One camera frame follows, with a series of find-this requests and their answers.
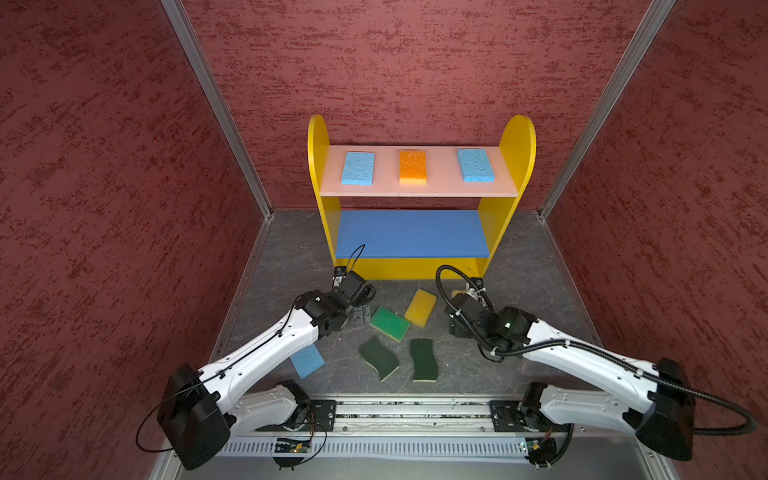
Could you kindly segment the orange scourer yellow sponge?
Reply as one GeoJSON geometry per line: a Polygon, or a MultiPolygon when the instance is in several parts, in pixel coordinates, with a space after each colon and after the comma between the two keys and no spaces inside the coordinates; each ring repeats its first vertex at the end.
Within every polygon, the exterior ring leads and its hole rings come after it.
{"type": "Polygon", "coordinates": [[[426,152],[401,150],[399,152],[399,183],[401,185],[426,185],[427,182],[426,152]]]}

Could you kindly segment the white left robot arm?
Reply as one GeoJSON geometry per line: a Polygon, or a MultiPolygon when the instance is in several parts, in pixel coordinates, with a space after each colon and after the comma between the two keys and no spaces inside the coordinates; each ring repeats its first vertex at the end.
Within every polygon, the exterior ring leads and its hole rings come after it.
{"type": "Polygon", "coordinates": [[[233,434],[310,425],[310,397],[296,382],[251,396],[247,392],[297,352],[341,330],[352,310],[369,303],[375,292],[367,282],[338,286],[329,293],[306,292],[245,346],[200,369],[184,364],[172,373],[157,408],[157,423],[182,466],[194,470],[204,465],[233,434]]]}

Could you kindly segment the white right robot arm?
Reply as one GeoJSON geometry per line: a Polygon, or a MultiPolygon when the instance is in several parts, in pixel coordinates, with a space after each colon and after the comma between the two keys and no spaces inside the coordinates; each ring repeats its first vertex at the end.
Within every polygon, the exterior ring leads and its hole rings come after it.
{"type": "Polygon", "coordinates": [[[592,385],[568,390],[533,382],[513,414],[529,431],[582,424],[632,434],[668,458],[689,461],[693,454],[695,400],[684,392],[682,367],[626,358],[585,343],[535,315],[514,307],[495,313],[468,293],[445,308],[449,332],[471,338],[493,361],[521,357],[565,372],[592,385]]]}

